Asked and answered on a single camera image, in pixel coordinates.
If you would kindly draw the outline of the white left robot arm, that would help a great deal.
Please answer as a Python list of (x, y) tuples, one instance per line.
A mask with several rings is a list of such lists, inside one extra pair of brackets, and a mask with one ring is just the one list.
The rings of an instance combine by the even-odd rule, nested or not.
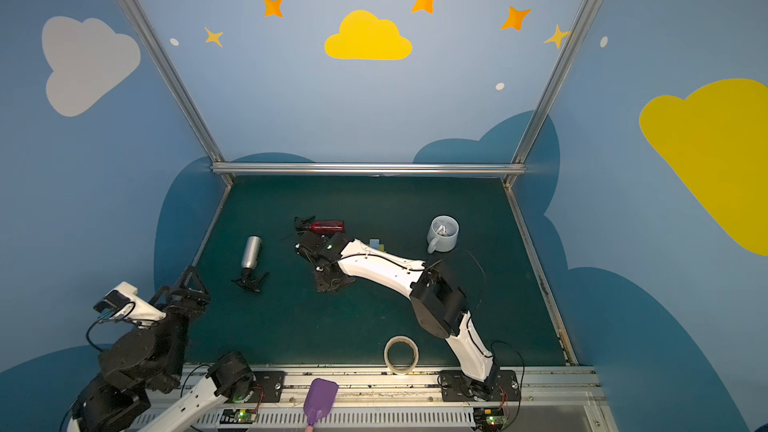
[[(173, 286), (150, 300), (121, 282), (94, 306), (98, 323), (125, 322), (131, 330), (98, 350), (99, 371), (65, 413), (62, 431), (126, 431), (146, 412), (149, 392), (181, 389), (190, 323), (200, 317), (211, 296), (197, 269), (188, 266)], [(202, 379), (146, 425), (148, 431), (184, 431), (209, 410), (243, 401), (256, 388), (244, 356), (229, 352), (208, 366)]]

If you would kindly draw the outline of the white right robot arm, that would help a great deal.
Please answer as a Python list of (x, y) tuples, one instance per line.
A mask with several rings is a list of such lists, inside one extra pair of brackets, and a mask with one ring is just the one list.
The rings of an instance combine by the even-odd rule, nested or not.
[(345, 233), (301, 232), (295, 250), (312, 265), (320, 292), (362, 278), (406, 297), (419, 325), (445, 340), (457, 357), (468, 393), (488, 399), (495, 392), (499, 364), (480, 338), (465, 292), (439, 261), (395, 256)]

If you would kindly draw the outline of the silver spray bottle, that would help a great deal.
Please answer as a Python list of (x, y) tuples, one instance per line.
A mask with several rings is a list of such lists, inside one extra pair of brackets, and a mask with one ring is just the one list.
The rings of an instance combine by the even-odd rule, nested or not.
[(269, 276), (268, 272), (262, 275), (256, 273), (261, 245), (262, 239), (258, 236), (249, 236), (246, 239), (240, 276), (232, 280), (238, 287), (252, 293), (260, 293), (263, 282)]

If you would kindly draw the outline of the roll of tape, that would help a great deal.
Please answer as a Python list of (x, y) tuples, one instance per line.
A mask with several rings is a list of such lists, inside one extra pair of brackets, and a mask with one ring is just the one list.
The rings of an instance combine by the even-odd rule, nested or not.
[(409, 375), (418, 365), (419, 348), (410, 337), (397, 335), (386, 342), (383, 358), (390, 373), (399, 376)]

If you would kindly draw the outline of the translucent plastic mug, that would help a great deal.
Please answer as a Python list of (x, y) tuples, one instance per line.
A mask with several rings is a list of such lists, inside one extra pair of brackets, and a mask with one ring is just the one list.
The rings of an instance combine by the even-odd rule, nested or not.
[(447, 253), (452, 251), (457, 242), (460, 226), (456, 219), (440, 215), (430, 223), (427, 240), (427, 253)]

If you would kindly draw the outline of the purple plastic scoop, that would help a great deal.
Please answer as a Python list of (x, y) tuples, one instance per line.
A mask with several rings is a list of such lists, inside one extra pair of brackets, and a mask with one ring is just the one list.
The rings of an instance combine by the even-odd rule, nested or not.
[(323, 378), (315, 378), (306, 395), (303, 412), (307, 420), (306, 432), (312, 432), (314, 426), (331, 411), (339, 385)]

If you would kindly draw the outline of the aluminium back frame rail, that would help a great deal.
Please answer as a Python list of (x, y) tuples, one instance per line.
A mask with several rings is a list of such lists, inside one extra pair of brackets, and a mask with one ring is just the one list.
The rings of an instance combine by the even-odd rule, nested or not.
[(214, 173), (232, 175), (522, 175), (524, 164), (492, 163), (279, 163), (214, 162)]

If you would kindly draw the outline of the left side frame rail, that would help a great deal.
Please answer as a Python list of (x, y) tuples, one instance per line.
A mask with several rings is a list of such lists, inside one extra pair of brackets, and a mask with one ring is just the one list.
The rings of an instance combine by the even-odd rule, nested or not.
[(188, 218), (184, 221), (181, 269), (198, 264), (231, 190), (231, 185), (220, 181), (212, 187), (204, 188), (202, 194), (194, 194), (194, 201), (188, 208)]

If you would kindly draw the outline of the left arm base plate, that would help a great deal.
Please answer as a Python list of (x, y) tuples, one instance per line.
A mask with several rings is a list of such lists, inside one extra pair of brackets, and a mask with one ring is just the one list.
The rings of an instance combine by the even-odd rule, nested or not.
[(282, 370), (256, 370), (252, 392), (247, 403), (279, 403), (286, 373)]

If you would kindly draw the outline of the aluminium left corner post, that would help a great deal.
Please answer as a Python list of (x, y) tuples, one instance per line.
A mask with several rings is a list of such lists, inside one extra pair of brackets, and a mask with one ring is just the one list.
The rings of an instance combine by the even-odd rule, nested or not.
[(212, 166), (226, 159), (216, 143), (203, 115), (196, 106), (179, 72), (176, 70), (164, 42), (156, 32), (140, 0), (117, 0), (132, 28), (145, 46), (160, 76), (169, 88), (195, 136), (212, 162)]

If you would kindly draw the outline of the aluminium corner post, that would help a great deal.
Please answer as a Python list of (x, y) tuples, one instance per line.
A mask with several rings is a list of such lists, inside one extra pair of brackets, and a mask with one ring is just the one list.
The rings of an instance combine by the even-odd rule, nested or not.
[(145, 46), (160, 76), (169, 88), (195, 136), (212, 162), (212, 166), (226, 159), (216, 143), (203, 115), (196, 106), (179, 72), (176, 70), (164, 42), (156, 32), (140, 0), (117, 0), (132, 28)]
[(546, 118), (550, 114), (557, 96), (573, 66), (574, 60), (583, 44), (604, 0), (582, 0), (571, 25), (571, 34), (566, 38), (566, 44), (560, 48), (553, 70), (545, 84), (543, 94), (528, 121), (526, 128), (516, 147), (511, 164), (519, 169), (504, 176), (504, 187), (512, 190), (518, 176), (525, 173), (527, 158), (538, 138)]

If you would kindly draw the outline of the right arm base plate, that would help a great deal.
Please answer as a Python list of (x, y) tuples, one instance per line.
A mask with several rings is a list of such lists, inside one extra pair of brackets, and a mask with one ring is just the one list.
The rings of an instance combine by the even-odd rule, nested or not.
[(501, 402), (521, 398), (521, 384), (514, 370), (501, 370), (485, 382), (466, 377), (460, 371), (444, 370), (438, 374), (444, 402)]

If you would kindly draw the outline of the right side frame rail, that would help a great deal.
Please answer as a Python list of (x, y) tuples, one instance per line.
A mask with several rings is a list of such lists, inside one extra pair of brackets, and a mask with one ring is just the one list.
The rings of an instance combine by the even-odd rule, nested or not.
[(509, 202), (509, 206), (511, 208), (512, 214), (514, 216), (514, 220), (517, 225), (519, 234), (521, 236), (528, 260), (532, 267), (532, 270), (535, 276), (535, 281), (542, 295), (542, 299), (547, 309), (550, 321), (552, 323), (553, 329), (555, 331), (555, 334), (558, 338), (558, 342), (562, 349), (566, 364), (569, 366), (578, 366), (579, 361), (578, 361), (576, 352), (571, 343), (571, 340), (568, 335), (565, 323), (562, 319), (562, 315), (560, 313), (559, 307), (556, 303), (555, 297), (552, 293), (550, 284), (548, 282), (545, 271), (541, 264), (539, 255), (536, 251), (535, 244), (532, 240), (529, 229), (523, 217), (522, 210), (520, 208), (518, 200), (512, 189), (512, 185), (504, 181), (503, 188), (504, 188), (507, 200)]

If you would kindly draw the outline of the front aluminium rail bed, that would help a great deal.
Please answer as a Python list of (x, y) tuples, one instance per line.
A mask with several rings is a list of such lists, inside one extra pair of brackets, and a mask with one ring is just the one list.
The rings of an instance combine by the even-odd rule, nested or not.
[[(501, 402), (444, 402), (438, 374), (455, 367), (417, 367), (394, 375), (383, 366), (261, 366), (286, 373), (279, 403), (226, 402), (184, 431), (302, 431), (303, 404), (315, 378), (334, 381), (339, 390), (318, 431), (615, 431), (617, 422), (597, 373), (590, 367), (504, 367), (514, 370), (521, 398)], [(184, 369), (182, 391), (152, 392), (151, 406), (130, 426), (146, 425), (173, 405), (205, 375)]]

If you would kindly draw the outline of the aluminium right corner post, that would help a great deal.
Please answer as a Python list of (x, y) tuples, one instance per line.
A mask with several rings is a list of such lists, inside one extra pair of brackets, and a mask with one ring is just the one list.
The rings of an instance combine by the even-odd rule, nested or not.
[(504, 176), (504, 187), (512, 190), (518, 176), (525, 173), (527, 158), (538, 138), (546, 118), (550, 114), (557, 96), (573, 66), (574, 60), (583, 44), (604, 0), (582, 0), (571, 25), (571, 34), (566, 38), (566, 44), (560, 48), (553, 70), (545, 84), (543, 94), (528, 121), (526, 128), (516, 147), (511, 164), (519, 169)]

